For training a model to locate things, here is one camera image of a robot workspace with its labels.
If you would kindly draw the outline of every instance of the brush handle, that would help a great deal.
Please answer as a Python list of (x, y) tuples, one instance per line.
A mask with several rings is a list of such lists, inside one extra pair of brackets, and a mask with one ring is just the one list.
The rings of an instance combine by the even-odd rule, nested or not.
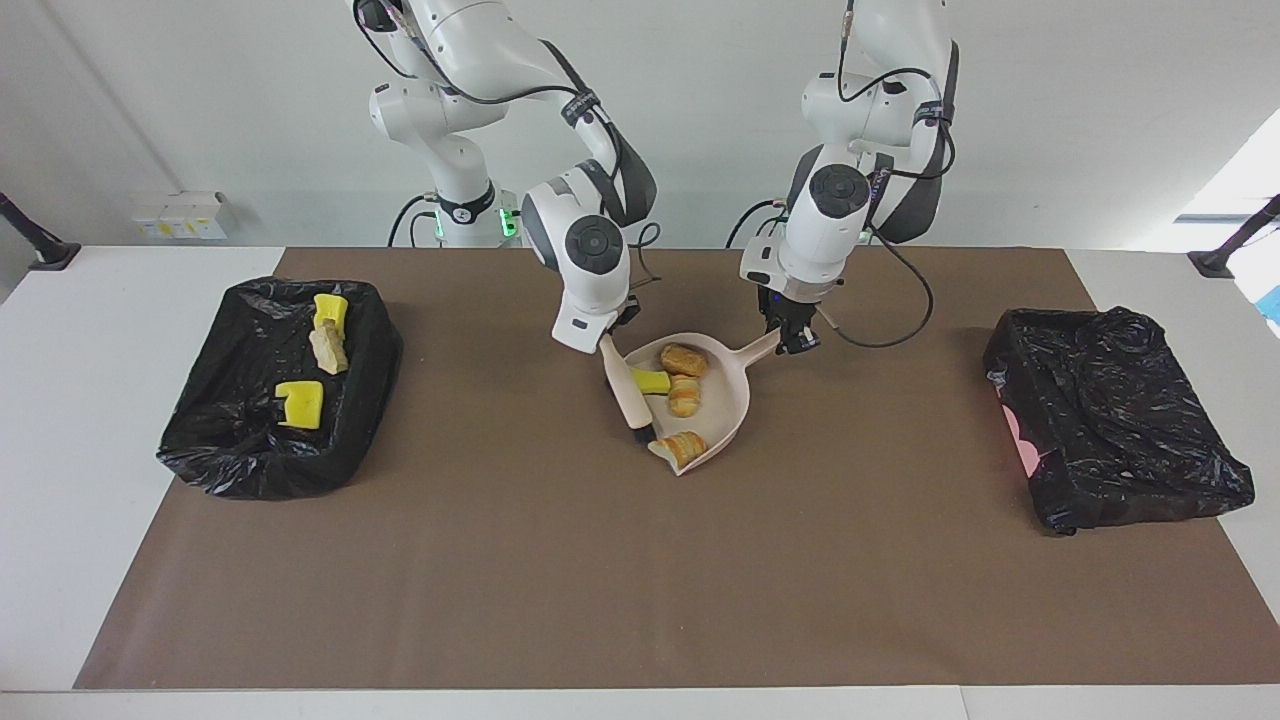
[(613, 346), (613, 336), (608, 333), (600, 337), (600, 357), (604, 360), (604, 375), (609, 379), (613, 398), (618, 401), (627, 427), (639, 430), (653, 425), (649, 404), (644, 401), (640, 386), (631, 377), (631, 368), (618, 354), (618, 348)]
[(741, 350), (735, 350), (733, 355), (737, 355), (742, 360), (744, 368), (750, 368), (756, 360), (773, 355), (777, 347), (778, 331), (769, 331), (753, 341), (751, 345)]

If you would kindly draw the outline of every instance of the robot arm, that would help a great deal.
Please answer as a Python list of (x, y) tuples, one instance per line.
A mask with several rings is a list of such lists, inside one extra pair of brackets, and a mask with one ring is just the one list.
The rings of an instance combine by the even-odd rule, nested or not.
[[(449, 205), (466, 210), (461, 220), (484, 213), (486, 197), (492, 204), (493, 184), (479, 149), (453, 133), (502, 119), (508, 102), (552, 102), (586, 145), (591, 158), (532, 188), (521, 219), (539, 260), (564, 283), (552, 336), (594, 352), (627, 301), (631, 266), (618, 228), (649, 215), (657, 197), (649, 169), (568, 60), (521, 28), (506, 4), (365, 0), (370, 3), (370, 18), (376, 19), (380, 8), (389, 20), (375, 24), (397, 31), (392, 47), (402, 67), (428, 85), (416, 96), (404, 87), (399, 96), (396, 88), (375, 91), (375, 122), (380, 117), (380, 127), (410, 128), (398, 135), (428, 158), (442, 209), (452, 192), (457, 199), (448, 197)], [(392, 109), (398, 113), (394, 122)], [(461, 222), (456, 210), (451, 215)]]
[[(817, 304), (840, 284), (864, 233), (906, 242), (933, 222), (942, 174), (955, 156), (950, 124), (959, 69), (942, 0), (849, 3), (840, 77), (809, 82), (801, 108), (822, 145), (796, 167), (790, 219), (778, 238), (754, 238), (741, 275), (760, 286), (760, 311), (781, 327), (781, 351), (818, 345), (809, 328)], [(844, 72), (850, 31), (887, 72)]]

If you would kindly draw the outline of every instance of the sponge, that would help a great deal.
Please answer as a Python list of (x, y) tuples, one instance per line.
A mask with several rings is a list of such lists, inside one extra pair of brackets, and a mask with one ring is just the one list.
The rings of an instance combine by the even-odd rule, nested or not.
[(662, 370), (637, 370), (631, 368), (631, 377), (644, 395), (667, 395), (671, 392), (671, 375)]
[(294, 380), (275, 386), (275, 397), (284, 398), (285, 428), (303, 430), (320, 429), (320, 409), (324, 406), (324, 386), (316, 380)]
[(315, 297), (315, 329), (324, 327), (325, 320), (333, 320), (338, 328), (338, 340), (347, 340), (347, 299), (340, 295), (321, 292)]

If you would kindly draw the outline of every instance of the croissant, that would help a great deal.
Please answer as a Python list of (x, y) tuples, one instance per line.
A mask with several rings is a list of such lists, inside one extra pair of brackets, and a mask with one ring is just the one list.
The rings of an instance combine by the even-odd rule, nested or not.
[(684, 345), (668, 345), (662, 348), (659, 356), (662, 369), (672, 375), (689, 375), (700, 378), (707, 372), (707, 357), (701, 352), (685, 347)]
[(707, 442), (698, 433), (685, 430), (650, 442), (649, 452), (671, 462), (673, 468), (680, 470), (707, 452)]
[(703, 391), (698, 387), (698, 378), (687, 375), (672, 375), (671, 391), (667, 393), (667, 407), (677, 418), (690, 418), (698, 413), (698, 406), (703, 404)]

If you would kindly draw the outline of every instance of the black trash bag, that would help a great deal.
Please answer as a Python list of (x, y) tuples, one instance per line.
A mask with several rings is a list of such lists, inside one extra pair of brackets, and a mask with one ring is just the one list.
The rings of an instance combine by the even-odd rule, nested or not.
[(1039, 465), (1041, 523), (1078, 528), (1206, 518), (1253, 502), (1231, 457), (1151, 318), (1010, 310), (984, 356), (987, 378)]
[[(317, 293), (347, 299), (351, 369), (316, 366), (307, 334)], [(396, 383), (403, 341), (378, 290), (352, 281), (260, 278), (223, 295), (156, 457), (188, 484), (230, 498), (287, 500), (330, 492), (365, 457)], [(320, 429), (280, 427), (275, 386), (324, 384)]]

